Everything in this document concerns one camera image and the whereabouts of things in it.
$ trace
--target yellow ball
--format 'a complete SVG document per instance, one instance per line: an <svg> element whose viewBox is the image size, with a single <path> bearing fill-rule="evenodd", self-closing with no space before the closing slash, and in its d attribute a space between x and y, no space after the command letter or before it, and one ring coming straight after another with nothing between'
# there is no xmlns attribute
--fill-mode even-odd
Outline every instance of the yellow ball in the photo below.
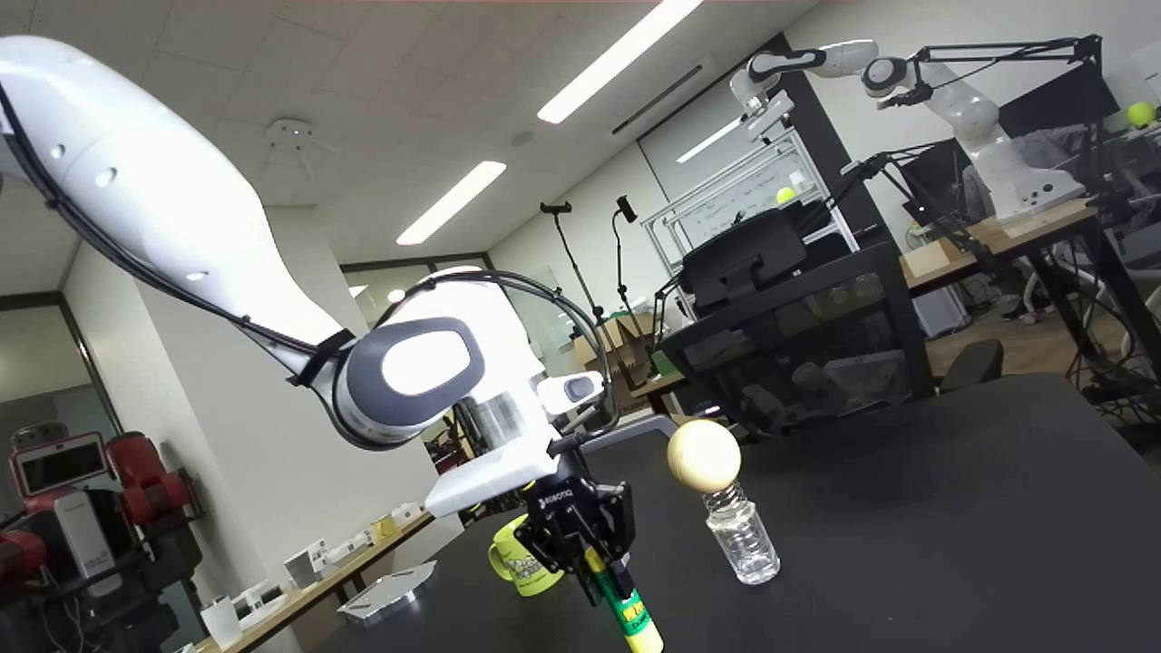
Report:
<svg viewBox="0 0 1161 653"><path fill-rule="evenodd" d="M690 489L718 495L740 472L740 446L718 422L687 422L669 438L669 469Z"/></svg>
<svg viewBox="0 0 1161 653"><path fill-rule="evenodd" d="M1127 127L1143 130L1143 127L1150 127L1150 125L1157 119L1157 105L1150 105L1150 103L1131 103L1131 105L1123 108L1123 119L1127 119Z"/></svg>
<svg viewBox="0 0 1161 653"><path fill-rule="evenodd" d="M799 191L790 186L785 186L785 188L775 188L773 207L786 207L796 200L799 200Z"/></svg>

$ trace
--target ceiling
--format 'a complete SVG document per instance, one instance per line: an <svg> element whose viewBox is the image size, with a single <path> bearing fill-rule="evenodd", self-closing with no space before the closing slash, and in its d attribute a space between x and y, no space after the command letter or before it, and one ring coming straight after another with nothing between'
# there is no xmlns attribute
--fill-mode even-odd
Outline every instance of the ceiling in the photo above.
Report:
<svg viewBox="0 0 1161 653"><path fill-rule="evenodd" d="M0 32L97 55L194 125L268 211L311 211L340 263L393 263L490 252L812 5L704 0L562 127L537 108L654 0L0 0ZM311 143L272 144L278 117ZM477 159L509 176L424 246L395 246ZM7 183L0 228L0 295L55 289L77 240L41 196Z"/></svg>

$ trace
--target water bottle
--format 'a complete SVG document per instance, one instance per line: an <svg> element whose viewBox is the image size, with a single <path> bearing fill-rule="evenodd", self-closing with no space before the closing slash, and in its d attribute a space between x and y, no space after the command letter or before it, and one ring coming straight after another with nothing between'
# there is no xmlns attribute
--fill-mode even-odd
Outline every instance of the water bottle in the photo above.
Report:
<svg viewBox="0 0 1161 653"><path fill-rule="evenodd" d="M731 576L740 584L769 584L779 571L779 559L754 500L747 500L747 495L728 481L718 495L704 495L704 507L704 527L715 533L725 562L731 565Z"/></svg>

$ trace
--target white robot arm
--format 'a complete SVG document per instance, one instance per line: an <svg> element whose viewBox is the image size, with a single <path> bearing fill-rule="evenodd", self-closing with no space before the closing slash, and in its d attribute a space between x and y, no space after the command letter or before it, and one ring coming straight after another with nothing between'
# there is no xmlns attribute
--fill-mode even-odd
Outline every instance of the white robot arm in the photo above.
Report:
<svg viewBox="0 0 1161 653"><path fill-rule="evenodd" d="M994 62L1019 62L1019 55L1042 55L1052 46L1076 46L1083 41L1042 41L1023 43ZM1016 220L1037 214L1052 202L1083 196L1083 188L1066 171L1029 168L1016 143L998 125L998 105L979 96L947 62L931 59L924 46L914 59L883 59L872 41L844 41L831 46L796 50L796 55L754 55L740 73L731 73L728 91L752 119L752 133L769 130L769 113L786 119L775 99L779 73L815 73L815 76L864 76L872 99L884 105L924 105L931 108L960 143L979 183L990 191L994 214Z"/></svg>
<svg viewBox="0 0 1161 653"><path fill-rule="evenodd" d="M559 463L550 409L590 402L597 373L544 384L497 282L440 282L352 339L290 278L251 183L153 96L41 35L0 35L0 130L24 178L129 275L234 323L311 387L358 446L409 442L462 402L490 455L444 475L433 514Z"/></svg>

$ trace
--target fluorescent light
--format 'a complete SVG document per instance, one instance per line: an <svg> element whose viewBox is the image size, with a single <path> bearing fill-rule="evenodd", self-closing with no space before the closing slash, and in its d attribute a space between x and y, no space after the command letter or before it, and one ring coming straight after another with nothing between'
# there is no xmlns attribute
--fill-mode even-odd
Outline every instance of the fluorescent light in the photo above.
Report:
<svg viewBox="0 0 1161 653"><path fill-rule="evenodd" d="M409 228L395 240L399 246L416 246L433 240L451 217L457 217L490 183L509 168L499 159L476 162L451 191L444 191Z"/></svg>
<svg viewBox="0 0 1161 653"><path fill-rule="evenodd" d="M673 28L700 0L659 0L638 27L632 27L608 50L602 50L571 86L562 86L537 119L562 125L638 55L646 55L669 28Z"/></svg>
<svg viewBox="0 0 1161 653"><path fill-rule="evenodd" d="M728 119L721 130L715 130L704 143L696 143L690 151L677 157L677 168L687 168L693 157L700 157L704 149L712 149L715 143L721 143L736 127L740 127L740 119Z"/></svg>

